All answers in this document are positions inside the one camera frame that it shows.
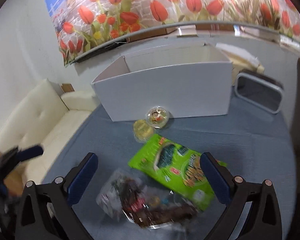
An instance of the tulip mural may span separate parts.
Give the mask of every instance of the tulip mural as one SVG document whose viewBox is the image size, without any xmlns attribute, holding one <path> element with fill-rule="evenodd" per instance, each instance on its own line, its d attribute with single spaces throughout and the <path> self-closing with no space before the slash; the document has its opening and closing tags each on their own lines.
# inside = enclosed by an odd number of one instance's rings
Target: tulip mural
<svg viewBox="0 0 300 240">
<path fill-rule="evenodd" d="M 63 55 L 78 55 L 128 33 L 187 21 L 261 25 L 300 42 L 300 14 L 290 0 L 46 0 Z"/>
</svg>

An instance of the blue table surface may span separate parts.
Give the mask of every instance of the blue table surface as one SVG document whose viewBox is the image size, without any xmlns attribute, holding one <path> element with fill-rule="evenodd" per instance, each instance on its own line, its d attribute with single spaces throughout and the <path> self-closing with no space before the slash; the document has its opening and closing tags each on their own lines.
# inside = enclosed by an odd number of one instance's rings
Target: blue table surface
<svg viewBox="0 0 300 240">
<path fill-rule="evenodd" d="M 114 221 L 96 204 L 101 187 L 117 168 L 140 177 L 150 186 L 161 187 L 127 165 L 142 147 L 134 139 L 132 124 L 112 122 L 103 106 L 99 106 L 70 139 L 43 183 L 65 176 L 88 152 L 94 152 L 99 158 L 98 170 L 73 209 L 95 240 L 204 239 L 225 208 L 216 198 L 191 221 L 187 235 L 168 229 L 141 229 L 124 217 Z M 233 96 L 227 115 L 172 119 L 158 133 L 198 152 L 209 151 L 216 159 L 228 163 L 233 175 L 240 175 L 248 182 L 270 179 L 277 194 L 285 239 L 296 200 L 296 169 L 289 131 L 280 113 L 269 114 Z M 248 211 L 246 204 L 231 239 L 238 236 Z"/>
</svg>

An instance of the clear plastic lid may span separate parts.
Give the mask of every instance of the clear plastic lid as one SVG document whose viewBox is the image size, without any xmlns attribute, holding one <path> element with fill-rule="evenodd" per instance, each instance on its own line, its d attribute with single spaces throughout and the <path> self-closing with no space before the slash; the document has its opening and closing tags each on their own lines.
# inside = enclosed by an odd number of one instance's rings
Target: clear plastic lid
<svg viewBox="0 0 300 240">
<path fill-rule="evenodd" d="M 154 128 L 163 128 L 169 120 L 169 112 L 157 106 L 151 108 L 145 116 L 147 123 Z"/>
<path fill-rule="evenodd" d="M 137 120 L 133 123 L 134 137 L 138 142 L 146 142 L 155 133 L 155 129 L 145 120 Z"/>
</svg>

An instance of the white sofa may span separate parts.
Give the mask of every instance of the white sofa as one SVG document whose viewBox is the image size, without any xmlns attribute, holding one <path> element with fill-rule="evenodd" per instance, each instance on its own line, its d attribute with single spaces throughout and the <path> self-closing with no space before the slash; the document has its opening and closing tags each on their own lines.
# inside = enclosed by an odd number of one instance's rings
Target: white sofa
<svg viewBox="0 0 300 240">
<path fill-rule="evenodd" d="M 18 167 L 23 183 L 33 180 L 40 184 L 66 143 L 99 104 L 93 92 L 69 92 L 60 98 L 45 79 L 18 104 L 0 130 L 0 152 L 41 144 L 43 155 Z"/>
</svg>

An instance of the food package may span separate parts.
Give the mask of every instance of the food package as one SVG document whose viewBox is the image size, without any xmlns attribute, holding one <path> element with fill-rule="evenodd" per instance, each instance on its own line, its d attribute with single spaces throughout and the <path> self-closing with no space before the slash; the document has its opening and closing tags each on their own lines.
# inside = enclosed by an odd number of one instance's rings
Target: food package
<svg viewBox="0 0 300 240">
<path fill-rule="evenodd" d="M 199 152 L 155 134 L 128 164 L 205 210 L 214 193 L 200 168 L 200 156 Z"/>
<path fill-rule="evenodd" d="M 170 190 L 143 185 L 141 180 L 117 170 L 96 199 L 111 218 L 125 214 L 142 228 L 156 229 L 184 222 L 197 214 L 191 202 Z"/>
</svg>

